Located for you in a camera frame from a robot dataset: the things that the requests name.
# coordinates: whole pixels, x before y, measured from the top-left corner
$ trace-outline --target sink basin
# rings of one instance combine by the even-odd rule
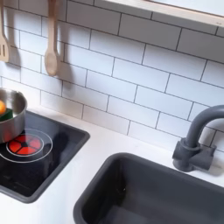
[[[223,224],[224,189],[122,153],[109,157],[74,206],[76,224]]]

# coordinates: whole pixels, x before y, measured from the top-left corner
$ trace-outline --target stovetop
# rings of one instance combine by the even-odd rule
[[[35,201],[88,139],[83,130],[27,111],[23,133],[0,144],[0,192]]]

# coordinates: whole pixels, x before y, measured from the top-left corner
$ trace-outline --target white countertop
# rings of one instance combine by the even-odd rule
[[[69,124],[90,134],[90,139],[50,184],[40,198],[24,204],[0,193],[0,223],[3,224],[74,224],[73,209],[103,162],[118,152],[128,152],[173,168],[172,152],[47,108],[30,111]],[[224,169],[193,171],[190,175],[224,187]]]

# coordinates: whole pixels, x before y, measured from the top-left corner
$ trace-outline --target tile backsplash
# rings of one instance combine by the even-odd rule
[[[203,109],[224,104],[224,29],[103,0],[61,0],[61,68],[46,73],[47,0],[5,0],[1,85],[107,129],[173,150]],[[224,120],[200,142],[224,155]]]

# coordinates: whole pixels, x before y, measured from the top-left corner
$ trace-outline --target gray faucet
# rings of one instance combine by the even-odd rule
[[[212,120],[224,118],[224,105],[208,108],[198,114],[192,121],[186,138],[182,138],[173,153],[173,165],[182,172],[191,172],[195,168],[209,170],[216,147],[202,150],[199,140],[202,130]]]

